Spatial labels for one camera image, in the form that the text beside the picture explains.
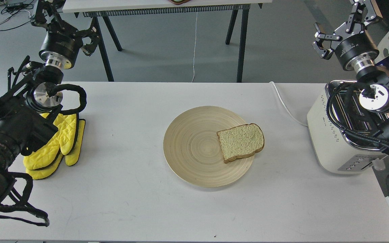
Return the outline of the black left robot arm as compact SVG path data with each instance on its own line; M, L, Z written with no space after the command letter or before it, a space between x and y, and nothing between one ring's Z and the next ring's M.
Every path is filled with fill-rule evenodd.
M30 17L33 26L47 34L34 62L26 56L17 71L9 69L8 91L0 97L0 219L8 213L26 211L43 222L20 220L37 226L49 226L48 214L28 200L33 187L31 175L10 172L18 155L29 156L57 134L58 115L78 114L85 109L87 95L77 85L62 84L63 70L75 65L80 50L93 54L101 41L97 19L88 29L78 30L62 20L54 3L38 0Z

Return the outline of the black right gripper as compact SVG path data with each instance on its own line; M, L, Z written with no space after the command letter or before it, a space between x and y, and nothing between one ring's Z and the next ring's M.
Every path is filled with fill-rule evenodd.
M374 66L379 55L365 25L378 23L383 16L375 0L350 0L350 4L352 10L348 19L333 34L324 33L322 26L314 23L316 32L312 46L325 60L329 60L334 52L345 71L363 71ZM324 42L330 42L330 48L325 48Z

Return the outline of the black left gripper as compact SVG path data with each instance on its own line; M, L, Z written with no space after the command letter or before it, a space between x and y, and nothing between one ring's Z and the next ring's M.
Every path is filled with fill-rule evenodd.
M47 63L59 63L60 69L73 68L80 50L86 56L91 56L101 40L97 29L78 30L62 20L55 0L37 0L30 23L47 31L39 57ZM90 43L83 44L85 37L90 39Z

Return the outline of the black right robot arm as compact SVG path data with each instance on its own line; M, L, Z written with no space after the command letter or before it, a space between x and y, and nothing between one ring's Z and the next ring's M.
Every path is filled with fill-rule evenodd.
M389 156L389 33L377 48L367 28L382 19L375 0L351 0L348 19L332 34L315 23L317 54L336 55L355 80L326 84L310 111L307 124L319 164L327 171L357 175L372 167L385 168ZM389 174L386 177L389 198Z

